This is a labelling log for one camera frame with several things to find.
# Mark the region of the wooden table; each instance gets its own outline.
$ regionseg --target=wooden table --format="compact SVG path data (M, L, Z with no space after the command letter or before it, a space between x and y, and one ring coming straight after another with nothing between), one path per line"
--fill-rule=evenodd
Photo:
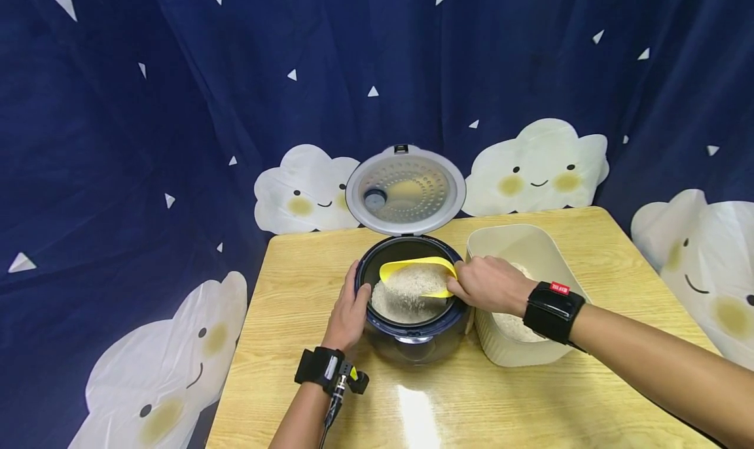
M552 236L596 305L714 350L599 207L465 218L431 235L463 256L472 231L517 223ZM267 447L298 389L302 349L322 339L349 264L382 238L360 228L270 242L208 448ZM357 348L354 363L371 382L365 395L348 395L328 448L713 447L578 351L500 368L472 332L450 358L411 368L387 363L365 340Z

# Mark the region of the wrist strap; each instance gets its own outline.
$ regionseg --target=wrist strap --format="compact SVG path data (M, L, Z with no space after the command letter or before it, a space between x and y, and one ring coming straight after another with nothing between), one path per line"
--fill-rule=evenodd
M523 324L545 338L582 350L571 343L570 335L584 302L584 297L571 291L570 287L556 282L540 282L529 296Z
M297 384L312 382L321 386L327 395L332 395L334 378L345 360L346 355L341 350L321 346L314 348L314 351L304 350L293 380Z

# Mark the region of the uncooked rice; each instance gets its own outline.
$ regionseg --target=uncooked rice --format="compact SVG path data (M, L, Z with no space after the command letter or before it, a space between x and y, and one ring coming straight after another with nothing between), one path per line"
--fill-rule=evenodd
M446 299L422 296L445 289L448 271L437 264L413 264L397 270L386 282L379 281L372 292L372 306L388 320L405 325L440 315Z
M529 273L529 270L526 270L526 267L522 266L521 264L511 262L511 266L523 272L523 275L525 275L529 279L533 279L533 277ZM546 338L542 338L542 336L536 334L528 326L523 324L522 319L515 315L492 314L492 318L495 319L497 328L500 329L503 334L508 336L508 338L512 338L523 343L539 343L540 341L546 341Z

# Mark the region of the yellow rice scoop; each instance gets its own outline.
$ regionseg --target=yellow rice scoop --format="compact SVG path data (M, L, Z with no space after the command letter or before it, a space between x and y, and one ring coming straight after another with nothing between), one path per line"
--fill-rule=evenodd
M448 271L452 274L453 277L456 279L458 276L456 275L456 267L454 267L452 264L450 264L450 261L443 259L442 257L420 257L419 259L408 259L408 260L396 260L393 262L386 262L385 264L381 265L379 268L379 278L383 282L386 282L387 279L390 278L394 274L395 271L403 269L403 267L411 266L412 264L439 264L441 266L445 266ZM422 296L431 296L433 298L448 298L449 296L453 296L453 294L450 293L447 289L438 291L438 292L431 292L429 294L422 294Z

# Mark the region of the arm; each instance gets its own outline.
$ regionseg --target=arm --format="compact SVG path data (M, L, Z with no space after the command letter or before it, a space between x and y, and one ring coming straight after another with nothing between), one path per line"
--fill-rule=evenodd
M754 447L754 372L588 304L571 340L678 418L730 448Z
M468 304L523 317L537 282L507 261L456 264L448 290ZM731 448L754 448L754 372L664 331L586 304L571 341L646 398Z
M372 295L369 284L353 293L353 279L358 262L351 265L327 321L322 347L347 353L361 338L367 319L367 303ZM270 449L317 449L324 432L324 421L331 398L321 386L304 382L293 397Z

